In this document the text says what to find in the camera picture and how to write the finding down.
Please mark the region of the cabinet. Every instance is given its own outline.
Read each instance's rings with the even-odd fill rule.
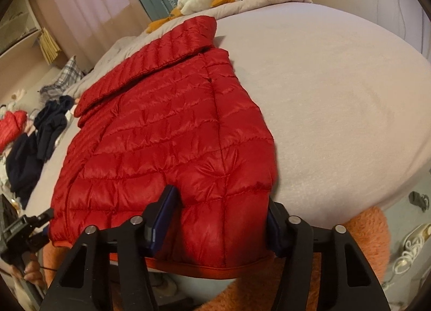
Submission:
[[[29,0],[13,0],[0,21],[0,60],[12,59],[30,48],[39,34]]]

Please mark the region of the orange fluffy slipper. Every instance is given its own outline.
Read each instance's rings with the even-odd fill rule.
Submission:
[[[350,231],[380,281],[389,263],[391,237],[386,217],[378,208],[370,208],[344,226]],[[238,278],[198,311],[269,311],[279,287],[284,259],[276,259],[266,269]],[[314,254],[307,311],[317,308],[320,284],[320,254]]]

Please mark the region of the quilted puffer jacket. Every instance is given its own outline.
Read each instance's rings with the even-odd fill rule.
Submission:
[[[50,237],[70,246],[88,225],[119,226],[178,187],[181,207],[150,267],[235,278],[272,259],[265,228],[274,141],[215,48],[214,18],[185,21],[87,90],[76,108]]]
[[[6,112],[4,119],[0,120],[0,153],[22,133],[26,121],[25,111]]]

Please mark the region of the pillow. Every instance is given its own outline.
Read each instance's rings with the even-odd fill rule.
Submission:
[[[73,56],[61,70],[57,80],[48,86],[43,86],[40,93],[40,100],[43,103],[58,99],[74,83],[80,81],[84,77],[82,71],[76,64],[76,56]]]

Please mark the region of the metal screw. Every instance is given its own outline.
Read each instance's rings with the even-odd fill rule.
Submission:
[[[301,223],[301,218],[298,216],[289,216],[289,222],[294,225],[299,225]]]
[[[347,229],[346,229],[344,226],[342,226],[342,225],[336,225],[336,226],[335,226],[335,230],[336,230],[338,233],[341,233],[341,234],[343,234],[343,233],[346,233],[346,232],[347,232]]]
[[[88,226],[86,229],[85,229],[85,233],[87,233],[87,234],[93,234],[94,232],[96,232],[96,230],[97,230],[98,228],[96,227],[96,226],[94,226],[94,225],[91,225],[91,226]]]
[[[130,222],[132,223],[132,225],[139,225],[140,223],[142,223],[142,216],[133,216],[130,219]]]

